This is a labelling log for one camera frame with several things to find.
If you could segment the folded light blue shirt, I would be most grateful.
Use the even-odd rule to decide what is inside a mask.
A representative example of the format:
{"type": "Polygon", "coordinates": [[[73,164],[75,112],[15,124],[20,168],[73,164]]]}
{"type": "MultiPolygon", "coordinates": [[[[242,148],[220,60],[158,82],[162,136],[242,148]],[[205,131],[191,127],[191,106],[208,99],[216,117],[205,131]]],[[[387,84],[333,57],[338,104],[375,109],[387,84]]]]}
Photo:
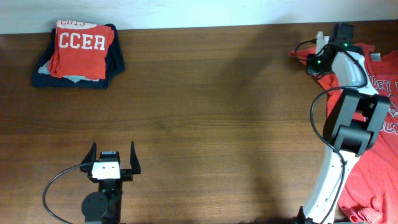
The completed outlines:
{"type": "MultiPolygon", "coordinates": [[[[43,75],[51,75],[50,71],[47,68],[48,64],[49,64],[49,61],[44,63],[43,66],[39,67],[38,73],[43,74],[43,75]]],[[[79,75],[66,75],[66,76],[64,76],[64,78],[66,78],[70,81],[73,81],[74,83],[77,83],[79,81],[89,81],[89,82],[98,82],[99,81],[99,79],[92,80],[92,79],[86,78],[84,76],[79,76],[79,75]]]]}

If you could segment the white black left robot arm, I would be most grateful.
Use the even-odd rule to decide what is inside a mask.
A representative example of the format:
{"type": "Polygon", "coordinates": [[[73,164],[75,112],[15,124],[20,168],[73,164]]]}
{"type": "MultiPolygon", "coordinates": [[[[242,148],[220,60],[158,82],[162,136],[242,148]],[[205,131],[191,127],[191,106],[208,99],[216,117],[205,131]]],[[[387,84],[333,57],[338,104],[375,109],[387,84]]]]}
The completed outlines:
{"type": "Polygon", "coordinates": [[[129,169],[121,168],[118,151],[103,151],[96,156],[94,143],[81,162],[80,170],[87,174],[98,190],[88,194],[82,201],[81,211],[85,223],[114,224],[121,221],[121,202],[123,183],[133,181],[134,175],[141,174],[141,166],[136,155],[135,145],[131,143],[129,169]]]}

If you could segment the folded red soccer shirt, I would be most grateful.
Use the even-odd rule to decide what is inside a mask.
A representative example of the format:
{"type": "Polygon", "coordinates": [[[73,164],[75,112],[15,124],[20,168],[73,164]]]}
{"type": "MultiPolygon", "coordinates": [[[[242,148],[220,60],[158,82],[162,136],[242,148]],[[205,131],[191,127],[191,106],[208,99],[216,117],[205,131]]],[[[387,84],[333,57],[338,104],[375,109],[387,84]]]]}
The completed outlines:
{"type": "Polygon", "coordinates": [[[114,31],[109,26],[58,20],[54,53],[47,68],[56,78],[74,75],[103,80],[106,78],[105,57],[113,40],[114,31]]]}

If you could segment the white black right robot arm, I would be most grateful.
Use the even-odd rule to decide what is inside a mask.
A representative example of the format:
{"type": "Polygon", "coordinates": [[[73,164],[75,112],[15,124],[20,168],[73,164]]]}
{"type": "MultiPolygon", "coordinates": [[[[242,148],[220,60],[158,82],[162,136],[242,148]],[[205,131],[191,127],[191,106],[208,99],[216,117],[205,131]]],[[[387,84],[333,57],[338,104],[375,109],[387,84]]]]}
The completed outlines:
{"type": "Polygon", "coordinates": [[[294,223],[334,223],[335,211],[349,173],[360,157],[373,147],[387,116],[390,99],[371,85],[361,47],[353,44],[354,27],[338,23],[329,36],[319,32],[312,39],[316,51],[302,59],[306,73],[316,79],[334,73],[339,85],[321,96],[340,91],[325,120],[315,132],[325,144],[322,168],[308,200],[294,223]]]}

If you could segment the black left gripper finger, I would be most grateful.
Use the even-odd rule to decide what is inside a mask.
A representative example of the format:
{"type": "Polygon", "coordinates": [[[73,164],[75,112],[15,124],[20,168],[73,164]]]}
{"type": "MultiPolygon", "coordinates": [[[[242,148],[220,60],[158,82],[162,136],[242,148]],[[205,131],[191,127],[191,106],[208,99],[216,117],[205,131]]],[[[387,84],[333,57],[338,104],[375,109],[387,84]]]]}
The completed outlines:
{"type": "Polygon", "coordinates": [[[81,162],[81,167],[80,170],[82,172],[90,172],[92,170],[93,164],[96,161],[96,150],[97,150],[97,145],[94,142],[88,151],[87,155],[84,157],[84,159],[81,162]]]}
{"type": "Polygon", "coordinates": [[[131,165],[132,174],[141,174],[141,165],[137,158],[134,141],[131,141],[130,165],[131,165]]]}

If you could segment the folded navy blue shirt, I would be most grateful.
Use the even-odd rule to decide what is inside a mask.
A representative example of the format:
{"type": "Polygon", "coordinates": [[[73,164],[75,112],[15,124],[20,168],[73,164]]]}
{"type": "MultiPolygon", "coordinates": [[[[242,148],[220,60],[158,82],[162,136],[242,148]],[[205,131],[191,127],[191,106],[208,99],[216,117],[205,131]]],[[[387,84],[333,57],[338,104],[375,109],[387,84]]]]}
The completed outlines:
{"type": "Polygon", "coordinates": [[[107,89],[111,80],[118,74],[125,71],[125,64],[116,26],[114,24],[105,24],[104,26],[110,27],[114,31],[114,40],[109,46],[107,56],[105,57],[106,78],[104,80],[99,80],[97,82],[80,80],[75,83],[67,78],[56,78],[52,77],[51,75],[39,73],[39,68],[43,67],[45,63],[50,60],[55,50],[56,28],[53,28],[50,35],[50,43],[48,44],[44,54],[35,64],[34,70],[32,72],[32,86],[35,88],[56,87],[107,89]]]}

